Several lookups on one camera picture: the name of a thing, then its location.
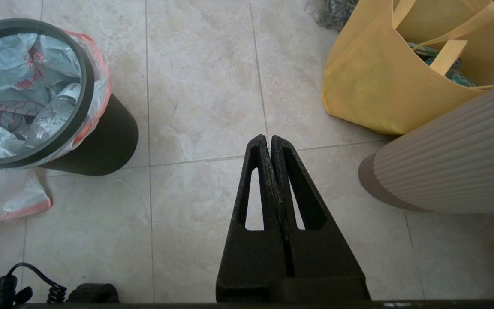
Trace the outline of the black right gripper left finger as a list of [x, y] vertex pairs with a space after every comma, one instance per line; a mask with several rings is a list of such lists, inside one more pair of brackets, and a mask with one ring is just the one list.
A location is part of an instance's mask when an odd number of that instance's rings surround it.
[[[251, 139], [245, 156], [216, 279], [218, 302], [270, 302], [272, 289], [290, 274], [288, 219], [283, 184], [278, 180], [271, 142], [260, 134]], [[246, 227], [252, 173], [258, 171], [262, 230]]]

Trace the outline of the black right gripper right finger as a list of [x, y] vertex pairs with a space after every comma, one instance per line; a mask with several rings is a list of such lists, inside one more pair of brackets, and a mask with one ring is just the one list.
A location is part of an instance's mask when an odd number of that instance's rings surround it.
[[365, 275], [294, 146], [272, 137], [280, 190], [286, 276], [271, 286], [276, 301], [366, 301]]

